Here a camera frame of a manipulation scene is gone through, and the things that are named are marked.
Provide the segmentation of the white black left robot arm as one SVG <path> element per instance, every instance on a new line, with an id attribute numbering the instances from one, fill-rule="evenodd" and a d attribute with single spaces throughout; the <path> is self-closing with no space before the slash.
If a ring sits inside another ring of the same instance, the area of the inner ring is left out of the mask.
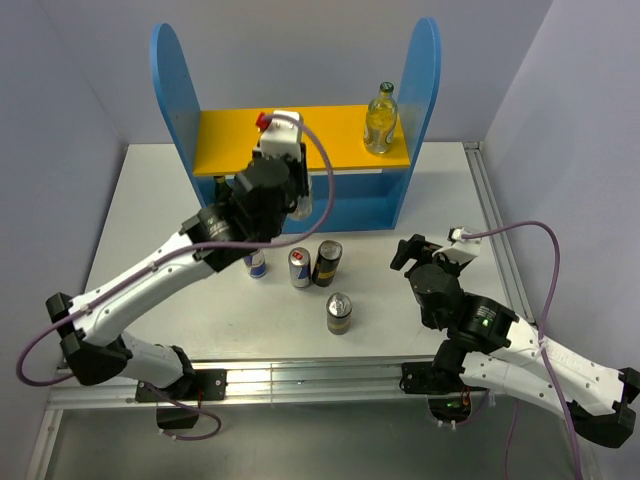
<path id="1" fill-rule="evenodd" d="M 178 291 L 270 245 L 310 193 L 305 144 L 262 140 L 227 197 L 186 220 L 156 252 L 92 292 L 51 296 L 52 322 L 70 320 L 58 333 L 73 376 L 83 386 L 121 376 L 149 382 L 172 399 L 190 395 L 195 373 L 184 350 L 140 340 L 128 326 Z"/>

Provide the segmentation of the blue silver Red Bull can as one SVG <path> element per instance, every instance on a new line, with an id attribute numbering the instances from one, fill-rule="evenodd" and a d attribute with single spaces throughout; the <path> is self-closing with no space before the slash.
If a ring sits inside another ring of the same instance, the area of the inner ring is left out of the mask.
<path id="1" fill-rule="evenodd" d="M 244 263 L 251 278 L 261 278 L 266 274 L 267 264 L 262 250 L 256 250 L 247 255 Z"/>

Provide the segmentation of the clear yellow glass bottle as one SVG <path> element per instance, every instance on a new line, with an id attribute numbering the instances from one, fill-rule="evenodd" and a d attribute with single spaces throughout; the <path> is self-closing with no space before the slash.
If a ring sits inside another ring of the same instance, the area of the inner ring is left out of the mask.
<path id="1" fill-rule="evenodd" d="M 382 82 L 377 96 L 368 104 L 363 143 L 371 154 L 381 155 L 391 148 L 398 118 L 398 106 L 393 94 L 394 84 Z"/>

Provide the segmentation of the blue and yellow shelf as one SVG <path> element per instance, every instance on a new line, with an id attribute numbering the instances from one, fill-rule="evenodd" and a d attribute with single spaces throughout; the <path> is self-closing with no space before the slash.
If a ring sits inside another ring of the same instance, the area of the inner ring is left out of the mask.
<path id="1" fill-rule="evenodd" d="M 215 177 L 244 169 L 253 152 L 276 137 L 292 140 L 305 154 L 312 210 L 288 220 L 288 234 L 302 233 L 320 218 L 327 202 L 334 206 L 323 232 L 392 230 L 398 223 L 419 151 L 436 103 L 441 77 L 441 37 L 432 17 L 420 19 L 412 32 L 396 95 L 397 123 L 389 151 L 376 155 L 363 143 L 365 105 L 294 106 L 319 138 L 334 171 L 330 186 L 320 149 L 288 122 L 259 131 L 271 107 L 204 110 L 200 107 L 180 41 L 167 23 L 155 25 L 150 40 L 155 95 L 192 189 L 202 206 L 214 200 Z"/>

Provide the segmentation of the clear bottle green cap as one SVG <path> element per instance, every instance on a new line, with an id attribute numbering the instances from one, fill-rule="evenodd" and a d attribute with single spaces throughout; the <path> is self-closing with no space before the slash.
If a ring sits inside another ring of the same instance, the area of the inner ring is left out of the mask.
<path id="1" fill-rule="evenodd" d="M 302 221 L 307 219 L 313 211 L 313 186 L 311 175 L 306 175 L 307 186 L 304 194 L 297 198 L 296 208 L 289 217 L 294 221 Z"/>

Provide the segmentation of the black gold can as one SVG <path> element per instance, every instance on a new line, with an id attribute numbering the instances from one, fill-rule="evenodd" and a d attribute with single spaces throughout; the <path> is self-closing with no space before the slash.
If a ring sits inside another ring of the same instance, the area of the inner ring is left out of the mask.
<path id="1" fill-rule="evenodd" d="M 326 323 L 330 333 L 343 335 L 351 326 L 353 304 L 351 299 L 340 292 L 333 293 L 326 303 Z"/>

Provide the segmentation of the black yellow can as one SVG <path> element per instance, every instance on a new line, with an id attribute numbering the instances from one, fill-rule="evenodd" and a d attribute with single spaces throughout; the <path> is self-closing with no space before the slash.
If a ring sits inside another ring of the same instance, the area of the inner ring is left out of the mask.
<path id="1" fill-rule="evenodd" d="M 315 285 L 327 287 L 333 282 L 342 253 L 343 247 L 337 241 L 325 240 L 319 245 L 311 276 Z"/>

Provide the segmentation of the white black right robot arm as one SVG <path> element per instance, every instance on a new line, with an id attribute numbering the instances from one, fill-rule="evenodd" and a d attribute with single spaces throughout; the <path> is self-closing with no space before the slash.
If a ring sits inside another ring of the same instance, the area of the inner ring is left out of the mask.
<path id="1" fill-rule="evenodd" d="M 575 432 L 607 448 L 632 435 L 639 373 L 589 360 L 548 337 L 510 308 L 464 291 L 462 270 L 480 253 L 462 228 L 440 246 L 415 234 L 397 246 L 390 267 L 403 271 L 422 324 L 443 331 L 433 359 L 405 362 L 400 389 L 444 395 L 464 388 L 492 390 L 571 419 Z"/>

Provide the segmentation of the dark green glass bottle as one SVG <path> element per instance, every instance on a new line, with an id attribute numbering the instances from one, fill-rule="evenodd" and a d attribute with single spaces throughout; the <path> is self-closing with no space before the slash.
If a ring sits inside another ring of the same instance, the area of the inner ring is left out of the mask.
<path id="1" fill-rule="evenodd" d="M 231 197 L 232 190 L 225 176 L 215 176 L 214 201 L 216 203 L 226 203 Z"/>

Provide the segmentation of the aluminium rail frame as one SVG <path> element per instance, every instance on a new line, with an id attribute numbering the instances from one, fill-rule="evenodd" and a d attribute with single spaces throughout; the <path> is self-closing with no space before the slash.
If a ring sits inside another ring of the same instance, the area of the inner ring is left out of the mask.
<path id="1" fill-rule="evenodd" d="M 472 420 L 452 430 L 431 419 L 426 397 L 399 387 L 402 364 L 429 359 L 443 336 L 421 325 L 390 260 L 413 233 L 442 242 L 452 225 L 494 224 L 481 160 L 474 143 L 424 144 L 397 228 L 340 236 L 334 289 L 355 307 L 343 336 L 327 330 L 328 291 L 292 287 L 281 250 L 264 278 L 235 265 L 131 326 L 183 347 L 198 368 L 226 371 L 225 398 L 209 406 L 224 422 L 218 436 L 173 442 L 131 380 L 71 380 L 51 390 L 28 477 L 571 478 L 563 425 L 543 410 L 476 394 Z"/>

